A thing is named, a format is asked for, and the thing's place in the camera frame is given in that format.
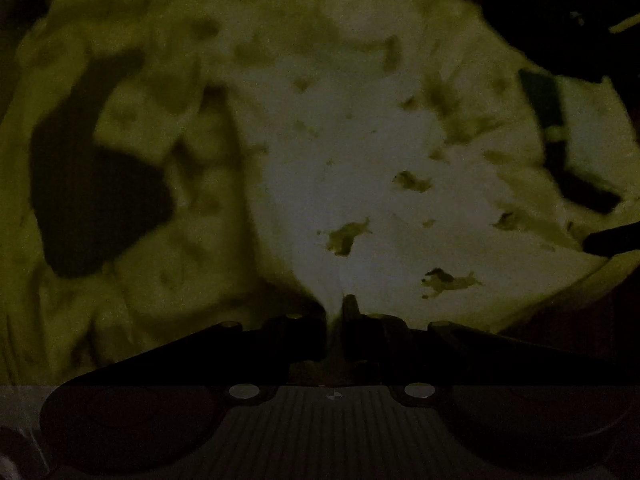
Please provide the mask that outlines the white patterned small garment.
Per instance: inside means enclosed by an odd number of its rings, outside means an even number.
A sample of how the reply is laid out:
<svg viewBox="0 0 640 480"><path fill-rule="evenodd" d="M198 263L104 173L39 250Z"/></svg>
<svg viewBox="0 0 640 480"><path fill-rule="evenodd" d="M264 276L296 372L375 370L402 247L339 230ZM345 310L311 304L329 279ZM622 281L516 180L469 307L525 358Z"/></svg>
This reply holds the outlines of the white patterned small garment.
<svg viewBox="0 0 640 480"><path fill-rule="evenodd" d="M1 21L1 382L52 386L291 289L416 330L588 304L639 264L614 37L551 0L14 0ZM164 173L171 219L84 278L46 263L41 125Z"/></svg>

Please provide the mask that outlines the dark cloth item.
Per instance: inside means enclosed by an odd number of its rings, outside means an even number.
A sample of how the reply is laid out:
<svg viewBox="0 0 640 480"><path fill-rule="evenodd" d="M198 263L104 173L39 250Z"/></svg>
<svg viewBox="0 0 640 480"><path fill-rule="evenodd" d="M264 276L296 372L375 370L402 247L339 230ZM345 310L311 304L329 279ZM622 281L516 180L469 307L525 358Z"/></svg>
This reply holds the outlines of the dark cloth item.
<svg viewBox="0 0 640 480"><path fill-rule="evenodd" d="M39 126L29 170L43 255L60 278L99 272L174 214L162 170L77 128Z"/></svg>

